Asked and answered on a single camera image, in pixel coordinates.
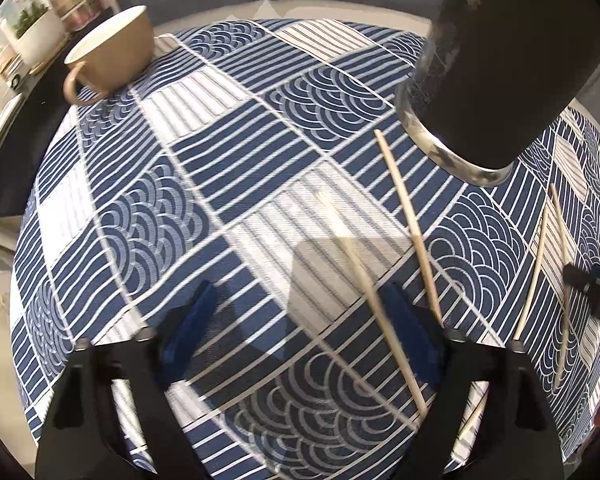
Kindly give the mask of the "black utensil cup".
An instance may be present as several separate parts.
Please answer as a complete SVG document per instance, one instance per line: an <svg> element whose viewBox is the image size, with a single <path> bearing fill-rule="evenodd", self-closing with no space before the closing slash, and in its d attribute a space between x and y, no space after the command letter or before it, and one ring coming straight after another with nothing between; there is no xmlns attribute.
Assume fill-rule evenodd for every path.
<svg viewBox="0 0 600 480"><path fill-rule="evenodd" d="M600 64L600 0L442 0L396 112L452 176L495 186Z"/></svg>

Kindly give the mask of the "blue white patterned tablecloth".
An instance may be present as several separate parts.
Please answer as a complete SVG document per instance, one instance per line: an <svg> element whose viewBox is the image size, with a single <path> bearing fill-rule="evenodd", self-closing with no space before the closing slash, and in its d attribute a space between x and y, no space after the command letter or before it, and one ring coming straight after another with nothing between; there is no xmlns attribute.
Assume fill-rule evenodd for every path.
<svg viewBox="0 0 600 480"><path fill-rule="evenodd" d="M132 337L203 281L218 310L169 400L217 479L385 479L418 423L341 248L426 304L374 130L410 193L443 321L514 338L541 217L545 252L520 340L571 454L600 402L600 322L569 299L562 331L557 188L569 259L600 264L600 129L565 108L495 188L422 154L394 110L426 41L336 20L227 21L157 39L129 87L73 107L24 213L10 285L23 411L38 436L82 338Z"/></svg>

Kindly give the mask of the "black side table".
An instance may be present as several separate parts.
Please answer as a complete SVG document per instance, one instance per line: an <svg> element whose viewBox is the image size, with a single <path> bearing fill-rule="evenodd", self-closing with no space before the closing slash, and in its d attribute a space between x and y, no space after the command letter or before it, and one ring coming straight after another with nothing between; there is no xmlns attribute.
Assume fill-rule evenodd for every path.
<svg viewBox="0 0 600 480"><path fill-rule="evenodd" d="M68 74L64 58L84 36L113 15L114 10L103 10L70 36L43 73L28 79L26 98L0 148L0 218L24 213L38 167L69 110L62 93Z"/></svg>

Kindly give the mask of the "beige ceramic mug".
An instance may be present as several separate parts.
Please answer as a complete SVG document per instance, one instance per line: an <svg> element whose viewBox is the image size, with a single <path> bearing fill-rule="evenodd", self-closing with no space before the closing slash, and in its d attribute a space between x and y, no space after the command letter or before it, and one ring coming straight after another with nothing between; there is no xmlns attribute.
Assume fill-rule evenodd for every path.
<svg viewBox="0 0 600 480"><path fill-rule="evenodd" d="M65 57L62 91L68 103L90 106L132 81L154 55L146 6L131 6L95 27Z"/></svg>

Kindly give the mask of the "white pot succulent plant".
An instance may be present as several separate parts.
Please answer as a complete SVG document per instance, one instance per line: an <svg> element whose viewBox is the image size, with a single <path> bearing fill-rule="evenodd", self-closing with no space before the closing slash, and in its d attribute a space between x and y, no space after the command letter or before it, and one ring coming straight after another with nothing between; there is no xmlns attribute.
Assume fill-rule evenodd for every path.
<svg viewBox="0 0 600 480"><path fill-rule="evenodd" d="M14 34L15 50L29 67L43 62L67 39L61 19L38 0L29 1L20 11Z"/></svg>

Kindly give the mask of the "beige candle jar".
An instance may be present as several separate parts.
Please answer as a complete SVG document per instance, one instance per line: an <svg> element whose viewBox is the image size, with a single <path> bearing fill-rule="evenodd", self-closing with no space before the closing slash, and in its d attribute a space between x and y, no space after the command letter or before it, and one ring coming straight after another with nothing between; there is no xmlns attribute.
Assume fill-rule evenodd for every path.
<svg viewBox="0 0 600 480"><path fill-rule="evenodd" d="M68 32L79 32L107 9L102 0L48 0Z"/></svg>

